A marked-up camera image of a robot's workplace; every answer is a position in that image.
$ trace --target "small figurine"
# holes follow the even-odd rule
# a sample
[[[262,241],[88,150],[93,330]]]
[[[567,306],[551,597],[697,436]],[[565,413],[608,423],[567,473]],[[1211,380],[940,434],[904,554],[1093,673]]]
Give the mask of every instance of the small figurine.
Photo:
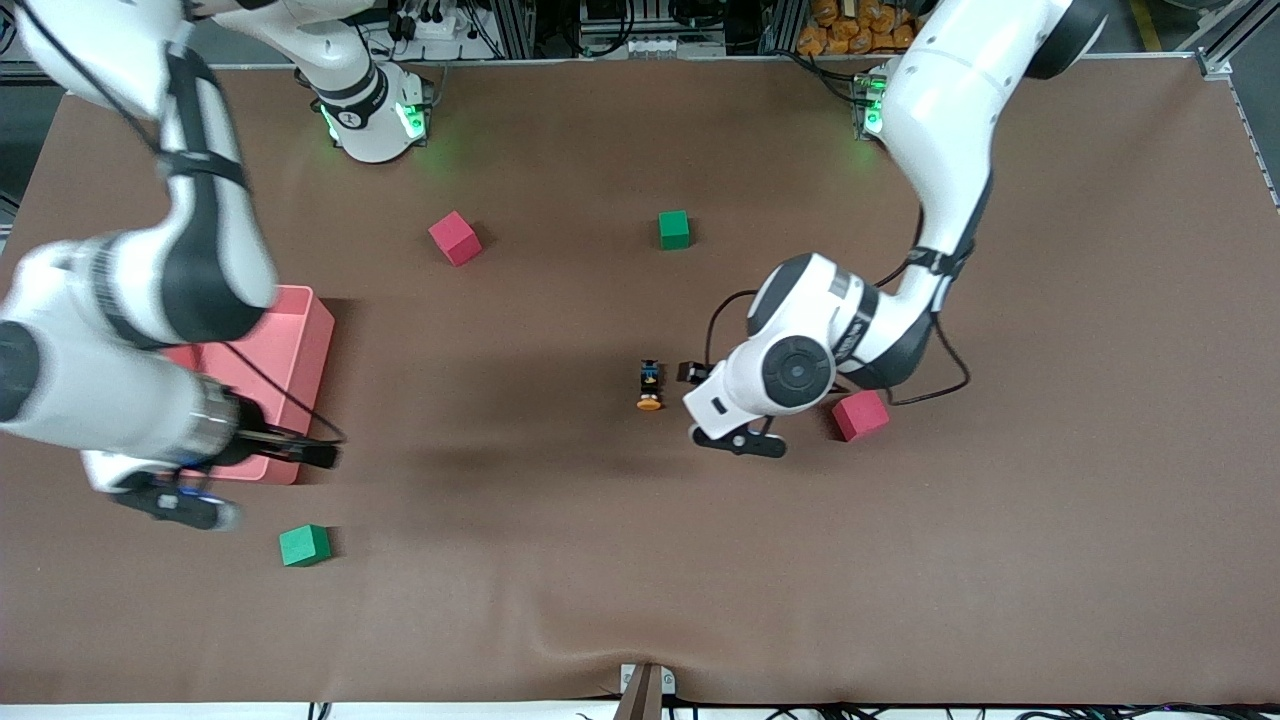
[[[662,368],[657,360],[640,361],[640,402],[641,410],[662,410]]]

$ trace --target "green cube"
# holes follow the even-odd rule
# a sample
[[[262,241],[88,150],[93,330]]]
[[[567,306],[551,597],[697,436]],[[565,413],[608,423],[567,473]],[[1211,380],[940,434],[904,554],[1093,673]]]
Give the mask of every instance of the green cube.
[[[658,214],[658,234],[663,250],[684,250],[689,247],[689,215],[684,210],[671,210]]]
[[[302,525],[280,533],[280,560],[289,568],[306,568],[333,555],[329,530],[320,525]]]

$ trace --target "brown fabric surface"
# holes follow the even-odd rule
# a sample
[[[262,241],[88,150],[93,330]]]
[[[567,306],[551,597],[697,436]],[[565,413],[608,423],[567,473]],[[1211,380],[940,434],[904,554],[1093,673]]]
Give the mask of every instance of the brown fabric surface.
[[[708,314],[822,251],[877,278],[916,200],[782,63],[461,68],[425,150],[361,167],[284,72],[224,76],[282,282],[337,316],[303,484],[244,527],[151,523],[77,455],[0,438],[0,700],[595,696],[708,702],[1280,701],[1277,222],[1228,87],[1190,60],[1025,83],[947,328],[973,387],[782,461],[695,448]],[[63,104],[5,252],[156,222],[145,151]],[[449,210],[484,254],[451,268]],[[657,250],[686,209],[695,245]],[[721,325],[742,336],[745,304]],[[910,383],[951,382],[938,346]],[[280,566],[276,534],[340,557]]]

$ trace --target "green led light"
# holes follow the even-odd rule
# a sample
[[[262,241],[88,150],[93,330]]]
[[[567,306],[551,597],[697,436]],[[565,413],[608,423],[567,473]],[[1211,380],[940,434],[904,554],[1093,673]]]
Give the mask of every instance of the green led light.
[[[324,105],[320,106],[320,115],[324,117],[325,124],[329,126],[329,137],[332,137],[334,142],[338,142],[338,129],[333,127],[333,118],[329,117],[329,110]]]
[[[399,115],[401,123],[404,126],[404,132],[407,132],[410,137],[416,138],[422,136],[425,132],[422,128],[422,110],[412,105],[406,108],[404,105],[397,102],[396,113]]]

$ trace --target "red cube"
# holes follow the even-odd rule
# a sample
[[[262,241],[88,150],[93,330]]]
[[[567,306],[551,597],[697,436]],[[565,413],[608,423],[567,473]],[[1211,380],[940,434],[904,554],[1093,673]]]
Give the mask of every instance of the red cube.
[[[845,442],[852,442],[888,424],[888,410],[879,393],[864,389],[836,404],[831,411]]]
[[[431,225],[430,233],[431,240],[453,266],[462,265],[480,254],[480,238],[476,237],[476,231],[471,229],[457,210]]]

